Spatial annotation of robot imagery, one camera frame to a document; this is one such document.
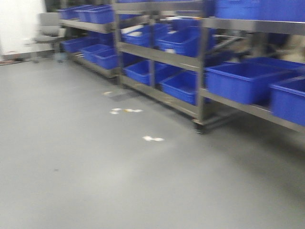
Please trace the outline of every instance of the blue plastic bin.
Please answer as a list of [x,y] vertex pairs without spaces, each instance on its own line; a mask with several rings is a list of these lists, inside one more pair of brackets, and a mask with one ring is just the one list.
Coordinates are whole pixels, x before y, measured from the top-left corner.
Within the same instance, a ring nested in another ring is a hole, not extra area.
[[[118,67],[119,58],[115,49],[107,49],[95,54],[97,64],[105,69],[112,69]],[[123,52],[124,66],[135,63],[140,60],[139,56]]]
[[206,68],[207,89],[242,104],[269,99],[269,84],[296,76],[280,68],[257,63],[232,63]]
[[216,8],[225,19],[305,21],[304,0],[218,0]]
[[89,10],[93,10],[96,8],[98,8],[98,6],[91,6],[91,7],[85,8],[85,9],[76,10],[75,12],[77,12],[78,17],[80,18],[80,21],[91,22]]
[[96,38],[91,37],[81,37],[68,41],[61,42],[65,51],[67,52],[78,52],[80,49],[84,47],[88,47],[90,45],[97,44],[99,42]]
[[109,46],[113,46],[113,33],[100,33],[100,32],[92,32],[88,31],[90,37],[97,38],[99,40],[98,43],[106,44]]
[[107,24],[114,21],[114,12],[111,5],[99,6],[88,12],[92,23]]
[[278,68],[291,70],[291,71],[298,71],[300,68],[305,66],[305,64],[303,64],[303,63],[284,61],[284,60],[268,58],[268,57],[250,58],[250,59],[244,60],[244,62],[265,64],[265,65],[278,67]]
[[185,71],[161,81],[162,90],[173,97],[196,105],[197,73]]
[[199,20],[194,18],[179,18],[172,20],[173,30],[179,31],[186,29],[189,26],[199,26]]
[[[155,84],[181,71],[181,68],[155,62]],[[125,68],[126,75],[146,85],[150,84],[149,60],[141,61]]]
[[[141,32],[140,36],[132,36],[133,32]],[[158,44],[158,39],[164,37],[168,33],[168,25],[166,24],[155,24],[154,25],[154,44]],[[140,45],[144,47],[149,47],[150,45],[150,26],[146,25],[143,28],[131,31],[129,33],[123,34],[123,40],[130,44]]]
[[107,49],[95,54],[97,64],[105,69],[112,69],[118,66],[119,58],[115,49]]
[[271,85],[273,115],[305,126],[305,77]]
[[[211,49],[215,44],[212,32],[213,30],[210,30],[208,49]],[[190,26],[184,30],[162,37],[158,40],[158,43],[163,51],[171,50],[171,52],[176,54],[195,57],[198,55],[199,38],[199,27]]]
[[233,51],[227,50],[220,53],[206,55],[205,57],[205,67],[212,67],[216,65],[220,65],[225,61],[229,61],[235,56]]
[[61,19],[73,19],[78,18],[77,10],[84,10],[92,7],[92,5],[73,6],[65,9],[57,10],[60,13]]
[[81,49],[80,51],[84,55],[84,59],[92,63],[97,63],[95,54],[103,50],[110,49],[111,47],[104,44],[96,44],[86,48]]
[[121,14],[120,15],[120,20],[126,20],[126,19],[129,19],[129,18],[134,18],[138,16],[137,14]]

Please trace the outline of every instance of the gray floor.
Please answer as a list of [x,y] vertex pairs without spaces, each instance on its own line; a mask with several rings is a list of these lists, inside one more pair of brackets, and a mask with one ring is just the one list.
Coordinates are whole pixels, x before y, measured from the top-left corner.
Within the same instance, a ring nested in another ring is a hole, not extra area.
[[189,117],[48,59],[0,67],[0,107],[1,229],[305,228],[294,131],[245,114],[198,135]]

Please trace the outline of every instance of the metal shelving unit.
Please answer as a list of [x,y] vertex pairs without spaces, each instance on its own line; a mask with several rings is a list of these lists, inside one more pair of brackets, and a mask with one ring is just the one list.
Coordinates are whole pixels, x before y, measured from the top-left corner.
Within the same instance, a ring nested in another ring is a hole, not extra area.
[[[120,28],[119,15],[120,14],[146,14],[149,15],[149,25],[153,26],[157,20],[160,20],[163,15],[192,15],[203,17],[204,0],[192,0],[192,1],[168,1],[168,2],[137,2],[137,3],[117,3],[116,0],[112,2],[115,10],[116,27]],[[131,87],[141,93],[144,93],[164,104],[171,106],[195,119],[201,116],[201,110],[203,110],[203,98],[198,96],[197,103],[199,105],[191,105],[182,100],[176,99],[159,89],[154,85],[154,61],[162,62],[170,65],[174,65],[186,70],[198,72],[198,76],[203,75],[203,53],[205,49],[205,40],[200,41],[200,54],[198,57],[188,57],[178,55],[174,53],[163,52],[154,49],[151,45],[150,48],[133,45],[121,41],[121,33],[119,29],[116,29],[116,46],[119,51],[119,55],[122,52],[127,52],[137,56],[150,60],[150,75],[151,85],[139,83],[130,79],[123,74],[121,68],[120,82],[123,85]]]
[[[305,22],[288,22],[288,21],[255,21],[255,20],[227,20],[206,18],[202,19],[202,26],[204,28],[217,28],[217,29],[230,29],[230,30],[243,30],[252,32],[267,32],[267,33],[284,33],[294,35],[305,35]],[[268,107],[258,105],[244,105],[235,101],[223,98],[221,96],[210,93],[207,89],[201,88],[199,95],[203,98],[210,98],[219,103],[236,108],[238,110],[247,112],[257,117],[263,118],[270,122],[282,125],[289,129],[305,133],[305,127],[289,122],[287,120],[278,118],[272,115]],[[200,124],[204,125],[205,120],[201,117],[198,120]]]

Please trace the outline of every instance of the chair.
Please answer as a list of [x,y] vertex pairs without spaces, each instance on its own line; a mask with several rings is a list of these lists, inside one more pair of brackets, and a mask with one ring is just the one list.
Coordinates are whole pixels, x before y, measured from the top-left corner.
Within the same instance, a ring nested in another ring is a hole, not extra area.
[[33,51],[31,57],[34,63],[38,63],[39,44],[51,44],[54,46],[55,57],[60,56],[60,42],[65,37],[66,29],[61,28],[58,13],[41,13],[39,14],[39,33],[33,39]]

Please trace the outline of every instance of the metal shelf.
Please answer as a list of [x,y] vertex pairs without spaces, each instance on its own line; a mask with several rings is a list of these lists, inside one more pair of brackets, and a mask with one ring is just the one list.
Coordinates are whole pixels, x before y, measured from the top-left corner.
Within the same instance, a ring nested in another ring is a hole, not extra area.
[[179,12],[201,15],[203,12],[203,1],[164,1],[164,2],[135,2],[135,3],[115,3],[114,10],[118,14],[142,14],[143,12],[167,11],[166,15],[178,15]]
[[82,30],[89,30],[94,32],[101,32],[101,33],[110,33],[113,30],[114,23],[108,24],[96,24],[96,23],[89,23],[89,22],[82,22],[79,20],[64,20],[61,19],[61,23],[64,26],[82,29]]
[[197,58],[194,57],[163,52],[160,50],[146,48],[139,45],[124,42],[119,42],[118,47],[121,52],[127,52],[153,61],[174,65],[195,72],[200,70],[200,62]]
[[210,93],[206,89],[203,89],[203,88],[199,91],[199,93],[202,97],[210,98],[214,101],[217,101],[217,102],[220,102],[222,104],[228,105],[230,107],[236,108],[238,110],[247,112],[249,114],[255,115],[255,116],[260,117],[260,118],[263,118],[263,119],[268,120],[270,122],[282,125],[284,127],[287,127],[289,129],[292,129],[292,130],[295,130],[295,131],[298,131],[298,132],[301,132],[301,133],[305,133],[305,127],[304,126],[301,126],[301,125],[289,122],[287,120],[275,117],[265,107],[261,107],[261,106],[258,106],[258,105],[240,104],[240,103],[237,103],[235,101],[232,101],[232,100],[223,98],[221,96],[215,95],[213,93]]
[[305,22],[204,18],[202,26],[205,28],[305,35]]
[[[126,20],[122,20],[120,22],[120,28],[127,28],[134,25],[139,25],[143,23],[147,23],[149,21],[148,15],[142,15],[139,17],[129,18]],[[96,24],[96,23],[89,23],[89,22],[82,22],[78,19],[75,20],[61,20],[62,25],[82,30],[89,30],[94,32],[101,32],[101,33],[110,33],[113,32],[115,29],[114,22],[108,24]]]
[[75,62],[78,62],[78,63],[102,74],[103,76],[105,76],[107,78],[114,78],[119,75],[119,72],[120,72],[119,68],[114,68],[114,69],[109,69],[109,70],[104,69],[104,68],[98,66],[97,64],[94,64],[92,62],[85,60],[83,57],[80,56],[80,52],[75,52],[75,53],[67,52],[67,55],[68,55],[69,59],[71,59]]
[[152,97],[170,107],[173,107],[191,117],[197,117],[198,107],[188,104],[180,99],[172,97],[169,94],[166,94],[162,91],[159,91],[153,87],[147,86],[145,84],[139,83],[125,75],[121,75],[122,84],[129,86],[139,92],[142,92],[149,97]]

